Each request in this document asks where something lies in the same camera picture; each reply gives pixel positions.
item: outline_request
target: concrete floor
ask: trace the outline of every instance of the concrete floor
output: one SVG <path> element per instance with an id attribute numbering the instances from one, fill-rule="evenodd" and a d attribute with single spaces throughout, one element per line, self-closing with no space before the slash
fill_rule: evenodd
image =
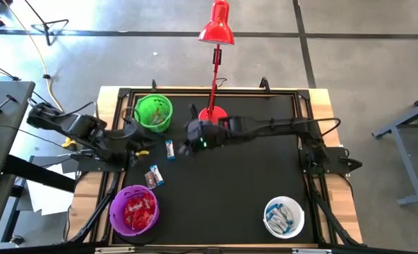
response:
<path id="1" fill-rule="evenodd" d="M 47 20 L 69 18 L 67 29 L 191 32 L 208 22 L 212 2 L 30 1 Z M 292 0 L 230 4 L 229 24 L 235 32 L 297 32 Z M 418 34 L 417 0 L 300 0 L 300 6 L 307 32 Z M 25 24 L 37 23 L 25 2 L 15 0 L 12 7 Z M 8 27 L 19 29 L 6 10 L 0 12 Z M 159 85 L 210 85 L 213 46 L 193 37 L 69 36 L 51 47 L 43 37 L 34 39 L 67 111 L 97 99 L 102 85 L 149 85 L 153 78 Z M 364 163 L 351 178 L 364 242 L 418 251 L 418 204 L 399 207 L 396 202 L 413 190 L 395 142 L 371 137 L 418 97 L 418 40 L 308 39 L 308 45 L 316 86 L 329 89 L 335 115 L 342 119 L 341 142 Z M 223 50 L 220 77 L 228 79 L 226 86 L 256 87 L 266 76 L 273 87 L 308 87 L 298 38 L 236 38 L 235 46 Z M 0 67 L 35 81 L 36 92 L 50 99 L 28 37 L 0 35 Z M 26 124 L 21 128 L 57 143 L 63 140 Z M 20 133 L 11 152 L 27 159 L 64 151 Z M 21 214 L 29 223 L 20 223 L 15 233 L 26 237 L 25 246 L 60 242 L 64 214 Z"/>

